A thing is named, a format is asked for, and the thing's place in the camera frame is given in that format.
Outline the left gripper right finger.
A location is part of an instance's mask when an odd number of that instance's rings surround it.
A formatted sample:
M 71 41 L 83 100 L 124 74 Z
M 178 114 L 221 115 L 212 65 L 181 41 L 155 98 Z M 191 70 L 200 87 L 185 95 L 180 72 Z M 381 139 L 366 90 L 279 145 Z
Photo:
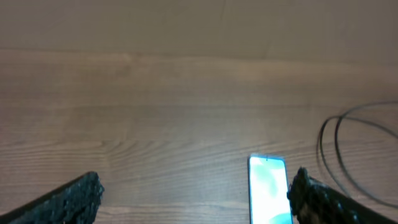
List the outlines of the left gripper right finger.
M 397 224 L 298 169 L 287 192 L 291 213 L 300 224 Z

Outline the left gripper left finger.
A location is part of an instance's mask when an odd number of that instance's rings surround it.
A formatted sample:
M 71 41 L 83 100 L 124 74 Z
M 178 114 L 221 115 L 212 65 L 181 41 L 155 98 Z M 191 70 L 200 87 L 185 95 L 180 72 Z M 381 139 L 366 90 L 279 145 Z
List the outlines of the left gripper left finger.
M 87 172 L 51 192 L 1 215 L 1 223 L 82 223 L 95 222 L 104 187 L 97 172 Z

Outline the Samsung Galaxy smartphone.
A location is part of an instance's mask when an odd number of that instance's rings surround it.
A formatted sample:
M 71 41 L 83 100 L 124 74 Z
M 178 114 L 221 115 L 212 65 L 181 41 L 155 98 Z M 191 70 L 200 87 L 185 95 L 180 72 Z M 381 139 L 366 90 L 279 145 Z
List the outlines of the Samsung Galaxy smartphone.
M 248 180 L 251 224 L 293 224 L 283 158 L 250 155 Z

